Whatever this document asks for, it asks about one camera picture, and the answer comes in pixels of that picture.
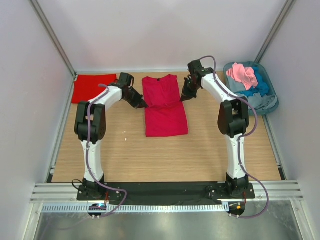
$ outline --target wooden table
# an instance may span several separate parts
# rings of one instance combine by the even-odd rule
[[[134,88],[142,91],[142,78],[177,75],[180,91],[186,72],[132,73]],[[223,81],[223,74],[218,73]],[[146,137],[145,111],[120,101],[106,112],[106,134],[102,141],[101,164],[107,182],[197,182],[224,181],[228,167],[227,147],[218,129],[220,104],[204,89],[185,101],[189,134]],[[52,182],[82,180],[84,154],[74,133],[77,105],[72,104],[65,127]],[[254,125],[250,117],[248,131]],[[260,180],[281,180],[262,117],[253,135],[245,139],[245,164]]]

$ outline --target gray floor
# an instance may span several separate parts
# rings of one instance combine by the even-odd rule
[[[265,202],[248,202],[245,215],[260,212]],[[132,213],[84,220],[83,213],[42,213],[36,240],[302,240],[289,201],[273,201],[254,219],[225,212]]]

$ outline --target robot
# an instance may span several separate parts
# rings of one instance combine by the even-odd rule
[[[225,136],[228,168],[226,172],[225,190],[229,198],[242,199],[243,193],[248,191],[249,177],[245,171],[244,137],[249,126],[249,109],[239,99],[231,97],[234,95],[219,79],[212,68],[204,68],[200,60],[194,60],[188,64],[189,75],[184,79],[184,86],[181,94],[181,101],[188,101],[197,97],[199,89],[207,90],[216,101],[220,103],[218,116],[218,128]],[[101,165],[101,142],[106,134],[106,111],[116,102],[125,100],[133,108],[147,108],[148,105],[143,100],[143,96],[134,88],[134,77],[128,73],[121,73],[118,81],[110,84],[97,98],[90,109],[91,116],[87,116],[89,104],[97,99],[88,102],[80,102],[77,108],[74,131],[79,140],[86,158],[87,139],[88,139],[88,120],[91,121],[90,142],[88,161],[92,173],[96,180],[105,184],[104,173]],[[210,197],[213,186],[208,186],[206,192]],[[95,182],[85,164],[85,173],[82,185],[78,189],[78,200],[94,200],[103,196],[106,189]],[[240,204],[237,204],[236,214],[239,212]]]

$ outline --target clothes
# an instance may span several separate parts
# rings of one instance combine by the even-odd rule
[[[78,104],[81,101],[89,101],[101,94],[105,88],[99,84],[108,85],[117,79],[116,74],[108,75],[79,75],[74,82],[74,91],[71,103]]]
[[[227,76],[229,88],[232,92],[238,93],[238,92],[246,92],[245,85],[241,82],[235,81],[232,77]]]
[[[245,90],[258,85],[253,68],[244,67],[243,64],[234,63],[232,68],[226,72],[226,75],[232,77],[238,83],[243,83]]]
[[[255,110],[268,110],[273,108],[277,101],[278,98],[276,95],[264,95],[261,97],[260,93],[255,93],[253,96],[245,96],[244,94],[237,93],[239,97],[246,97],[248,99],[248,103],[254,107]]]
[[[258,81],[258,85],[256,87],[251,87],[249,90],[240,90],[235,93],[243,94],[247,97],[253,97],[254,94],[260,93],[261,97],[264,95],[268,94],[269,92],[269,87],[268,85],[263,81],[262,76],[259,73],[259,68],[254,66],[252,68],[254,70],[254,75],[256,77],[256,80]]]
[[[177,76],[142,79],[145,108],[145,135],[147,137],[170,137],[188,134],[188,122]]]

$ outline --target pile of clothes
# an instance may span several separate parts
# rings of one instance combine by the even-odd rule
[[[254,109],[268,110],[278,102],[276,95],[267,95],[269,87],[259,74],[258,67],[234,63],[226,75],[230,90],[239,97],[246,97]]]

